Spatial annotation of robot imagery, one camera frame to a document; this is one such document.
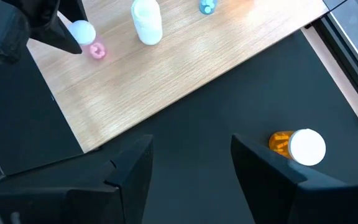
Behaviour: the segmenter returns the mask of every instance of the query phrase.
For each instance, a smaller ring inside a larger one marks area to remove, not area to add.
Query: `pill bottle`
[[[271,150],[305,166],[321,162],[326,153],[326,143],[319,133],[311,129],[279,131],[269,140]]]
[[[200,0],[200,11],[209,15],[214,13],[218,0]]]
[[[140,41],[155,45],[162,38],[162,18],[156,0],[135,0],[132,4],[132,18]]]
[[[68,30],[81,46],[84,54],[96,60],[106,56],[107,49],[102,39],[88,21],[75,21],[68,26]]]

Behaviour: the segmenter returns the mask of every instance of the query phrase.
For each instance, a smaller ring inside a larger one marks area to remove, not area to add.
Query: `wooden board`
[[[328,11],[323,0],[222,0],[206,16],[198,0],[158,0],[164,35],[150,47],[135,32],[132,1],[83,3],[109,50],[102,62],[27,45],[84,152]]]

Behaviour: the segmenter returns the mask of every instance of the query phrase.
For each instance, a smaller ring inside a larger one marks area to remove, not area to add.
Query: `black table surface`
[[[153,134],[154,168],[143,223],[253,223],[231,161],[231,135],[267,145],[275,131],[301,128],[314,129],[326,140],[326,157],[313,168],[358,184],[358,118],[296,32],[101,150],[11,177],[0,188],[58,186],[69,175],[87,178],[96,164]]]
[[[30,52],[14,65],[0,65],[1,175],[82,154]]]

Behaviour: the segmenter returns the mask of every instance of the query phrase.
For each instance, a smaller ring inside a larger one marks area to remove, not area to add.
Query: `small blue bottle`
[[[218,0],[200,0],[200,11],[203,14],[210,15],[214,13]]]

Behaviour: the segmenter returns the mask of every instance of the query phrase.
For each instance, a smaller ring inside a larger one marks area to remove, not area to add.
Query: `white container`
[[[68,26],[68,31],[81,46],[82,51],[90,57],[100,60],[106,56],[106,47],[88,21],[75,21]]]
[[[159,43],[162,38],[162,20],[157,1],[135,0],[131,12],[140,41],[146,45]]]

